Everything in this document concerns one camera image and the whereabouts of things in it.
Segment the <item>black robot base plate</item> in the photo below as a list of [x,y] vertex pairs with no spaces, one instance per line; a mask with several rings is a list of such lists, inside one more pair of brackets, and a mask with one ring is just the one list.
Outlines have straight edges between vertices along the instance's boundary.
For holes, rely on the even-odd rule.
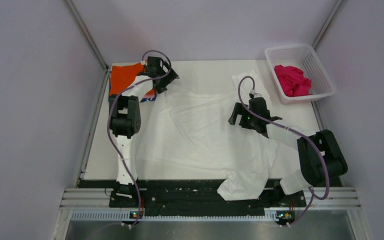
[[306,207],[304,192],[284,195],[277,188],[279,180],[270,179],[257,199],[224,200],[217,192],[221,180],[140,180],[141,203],[137,197],[115,197],[114,180],[81,180],[80,189],[104,189],[111,208],[132,208],[129,218],[144,217],[255,217],[268,213],[268,208],[292,210]]

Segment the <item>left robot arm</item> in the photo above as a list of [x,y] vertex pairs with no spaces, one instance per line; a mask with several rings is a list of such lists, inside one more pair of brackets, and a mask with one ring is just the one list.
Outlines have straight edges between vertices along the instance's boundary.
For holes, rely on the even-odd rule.
[[142,125],[140,102],[161,94],[179,75],[169,59],[149,56],[139,63],[113,66],[109,78],[107,133],[118,154],[114,196],[129,207],[140,202],[133,136]]

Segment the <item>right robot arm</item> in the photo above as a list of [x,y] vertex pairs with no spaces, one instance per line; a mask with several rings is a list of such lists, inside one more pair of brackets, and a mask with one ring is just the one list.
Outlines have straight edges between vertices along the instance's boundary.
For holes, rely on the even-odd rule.
[[248,104],[235,103],[228,119],[264,137],[283,143],[298,152],[299,169],[278,181],[273,200],[287,206],[294,194],[306,188],[344,175],[348,164],[332,131],[312,131],[272,116],[263,97],[251,98]]

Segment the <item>white printed t shirt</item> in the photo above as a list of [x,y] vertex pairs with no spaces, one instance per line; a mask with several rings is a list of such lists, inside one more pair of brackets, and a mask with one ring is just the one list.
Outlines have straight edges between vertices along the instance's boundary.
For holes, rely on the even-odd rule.
[[226,201],[255,200],[276,160],[278,142],[229,124],[236,103],[255,87],[268,92],[255,70],[233,75],[229,91],[195,93],[172,83],[151,110],[137,153],[138,163],[155,163],[225,174],[217,193]]

